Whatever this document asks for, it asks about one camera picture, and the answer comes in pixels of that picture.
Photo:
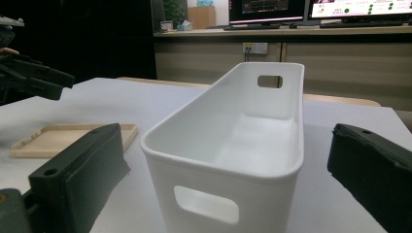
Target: power outlet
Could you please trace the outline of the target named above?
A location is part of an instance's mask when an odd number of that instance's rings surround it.
[[[243,53],[267,54],[267,43],[243,43]]]
[[[255,53],[255,43],[243,43],[243,53]]]

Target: robotic arm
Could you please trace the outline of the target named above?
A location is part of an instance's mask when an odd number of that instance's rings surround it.
[[[0,49],[15,37],[12,26],[24,26],[21,21],[0,16]],[[9,89],[51,100],[59,100],[64,87],[72,88],[75,78],[44,66],[42,62],[5,50],[0,50],[0,103],[7,100]]]

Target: wooden tray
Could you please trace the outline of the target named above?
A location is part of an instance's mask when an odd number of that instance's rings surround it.
[[[14,157],[50,158],[76,142],[88,131],[104,124],[50,125],[10,147]],[[121,124],[123,151],[126,151],[137,135],[134,124]]]

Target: white table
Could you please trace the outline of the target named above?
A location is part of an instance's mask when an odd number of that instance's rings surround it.
[[[203,90],[93,79],[64,89],[59,101],[38,97],[0,108],[0,188],[29,189],[27,176],[47,159],[10,157],[9,146],[51,124],[134,123],[139,134],[125,152],[131,168],[114,189],[91,232],[163,233],[146,158],[144,132]],[[326,169],[338,122],[380,134],[412,150],[412,135],[389,108],[304,101],[305,162],[299,174],[288,233],[385,232]]]

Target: computer monitor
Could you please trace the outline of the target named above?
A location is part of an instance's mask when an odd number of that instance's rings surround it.
[[[305,0],[229,0],[229,24],[269,25],[303,20]]]
[[[407,20],[412,16],[411,0],[312,0],[310,19],[343,21]]]

